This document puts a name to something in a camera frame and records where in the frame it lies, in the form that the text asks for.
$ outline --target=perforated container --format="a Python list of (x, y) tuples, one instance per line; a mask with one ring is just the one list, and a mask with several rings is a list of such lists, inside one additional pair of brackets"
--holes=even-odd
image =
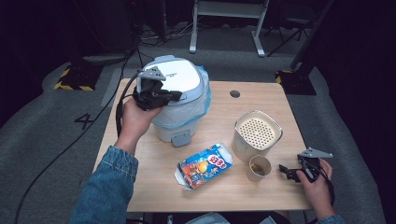
[(235, 123), (233, 152), (244, 162), (255, 155), (265, 156), (282, 134), (282, 128), (268, 115), (260, 110), (250, 111)]

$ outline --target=small cup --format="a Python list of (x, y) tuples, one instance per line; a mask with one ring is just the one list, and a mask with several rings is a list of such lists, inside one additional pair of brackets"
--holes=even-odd
[(254, 156), (250, 159), (247, 168), (247, 178), (251, 182), (259, 182), (269, 174), (271, 174), (272, 167), (264, 156)]

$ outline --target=white stand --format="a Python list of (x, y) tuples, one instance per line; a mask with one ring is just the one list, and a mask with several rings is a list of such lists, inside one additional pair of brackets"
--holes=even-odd
[(260, 57), (263, 57), (264, 50), (262, 49), (262, 43), (260, 42), (259, 35), (260, 30), (262, 29), (262, 22), (264, 21), (265, 13), (267, 12), (268, 1), (269, 0), (266, 0), (264, 4), (239, 4), (195, 0), (190, 53), (195, 53), (196, 51), (198, 15), (206, 15), (259, 19), (256, 31), (252, 31), (251, 34), (254, 44), (256, 45), (257, 53)]

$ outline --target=snack bag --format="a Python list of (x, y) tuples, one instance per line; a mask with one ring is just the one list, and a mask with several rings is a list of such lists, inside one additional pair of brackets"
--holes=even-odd
[(215, 144), (204, 149), (177, 165), (175, 174), (180, 184), (190, 189), (196, 189), (210, 179), (220, 175), (233, 166), (233, 158), (230, 151), (223, 144)]

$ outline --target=denim jacket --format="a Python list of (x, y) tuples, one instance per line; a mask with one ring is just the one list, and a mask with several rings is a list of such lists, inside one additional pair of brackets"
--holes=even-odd
[[(70, 223), (122, 223), (134, 193), (138, 161), (131, 154), (110, 146), (91, 175), (73, 210)], [(340, 216), (320, 224), (345, 223)]]

